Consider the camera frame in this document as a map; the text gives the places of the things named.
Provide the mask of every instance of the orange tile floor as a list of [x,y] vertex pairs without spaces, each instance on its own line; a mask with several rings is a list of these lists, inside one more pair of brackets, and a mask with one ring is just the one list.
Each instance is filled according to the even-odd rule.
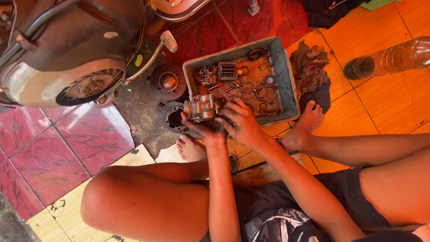
[[[304,39],[309,46],[319,45],[329,52],[330,63],[324,70],[332,81],[332,106],[323,125],[315,131],[318,136],[352,136],[388,133],[430,132],[430,70],[412,70],[393,75],[350,81],[342,68],[356,57],[383,50],[420,36],[430,36],[430,1],[403,0],[389,3],[377,10],[357,8],[330,29],[316,29],[287,47],[289,53]],[[265,127],[272,136],[289,132],[293,122]],[[239,158],[239,169],[262,162],[262,158],[234,140],[228,141],[229,151]],[[144,147],[139,161],[129,165],[163,162],[155,161]],[[174,149],[161,154],[174,156]],[[312,174],[347,169],[347,166],[303,155],[306,168]],[[65,195],[50,209],[43,210],[28,223],[42,241],[117,241],[115,236],[98,232],[83,224],[79,204],[86,183]],[[415,232],[423,241],[430,242],[430,228]]]

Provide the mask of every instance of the dark shorts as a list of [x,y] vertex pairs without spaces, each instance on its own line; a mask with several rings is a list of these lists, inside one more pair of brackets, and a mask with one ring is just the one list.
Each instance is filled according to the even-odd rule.
[[[335,195],[360,229],[369,232],[383,230],[413,231],[422,225],[406,227],[392,226],[364,197],[360,186],[359,173],[362,168],[352,168],[315,177]],[[198,181],[209,185],[208,180]],[[267,208],[290,207],[301,210],[283,181],[257,188],[234,187],[240,226]],[[209,232],[201,242],[210,241]]]

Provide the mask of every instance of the foot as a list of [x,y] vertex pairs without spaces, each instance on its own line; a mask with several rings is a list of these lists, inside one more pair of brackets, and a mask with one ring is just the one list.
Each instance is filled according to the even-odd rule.
[[197,143],[185,134],[181,134],[180,138],[176,141],[176,147],[181,158],[188,162],[207,160],[208,158],[205,146]]
[[282,138],[282,147],[286,151],[301,150],[306,139],[323,124],[323,109],[311,100],[307,103],[305,110],[298,122]]

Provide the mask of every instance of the hand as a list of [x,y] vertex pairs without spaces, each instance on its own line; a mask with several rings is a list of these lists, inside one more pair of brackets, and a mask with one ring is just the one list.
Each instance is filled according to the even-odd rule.
[[194,123],[193,121],[187,120],[187,115],[184,112],[181,112],[181,117],[182,124],[195,132],[203,142],[225,143],[227,141],[227,131],[223,124],[220,124],[217,121]]
[[222,117],[217,117],[215,121],[223,124],[230,136],[248,149],[256,149],[268,137],[253,113],[239,97],[234,97],[227,102],[220,111],[220,115],[229,118],[234,125]]

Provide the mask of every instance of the red marble tile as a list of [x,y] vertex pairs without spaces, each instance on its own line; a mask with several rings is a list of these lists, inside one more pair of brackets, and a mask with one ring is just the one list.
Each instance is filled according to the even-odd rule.
[[54,127],[10,159],[45,206],[89,178]]
[[28,220],[44,209],[10,161],[0,165],[0,190],[23,220]]
[[0,164],[7,159],[7,155],[3,152],[0,147]]
[[130,126],[114,105],[84,104],[56,127],[92,175],[135,147]]
[[312,31],[300,0],[258,0],[258,4],[260,11],[254,17],[247,12],[248,0],[228,0],[218,7],[241,44],[275,35],[286,48]]
[[[212,9],[207,12],[204,9],[206,6],[211,6]],[[173,54],[167,49],[164,50],[167,62],[182,66],[187,60],[238,45],[219,12],[213,8],[213,3],[209,2],[190,18],[182,22],[168,24],[159,31],[158,34],[169,29],[178,43],[176,53]],[[153,40],[155,44],[158,44],[160,42],[159,35],[155,35]]]
[[10,156],[49,126],[41,109],[17,106],[0,114],[0,146]]
[[66,115],[68,112],[70,112],[73,107],[59,107],[59,108],[53,108],[53,109],[43,109],[45,114],[48,116],[48,119],[51,120],[52,123],[57,122],[61,117]]

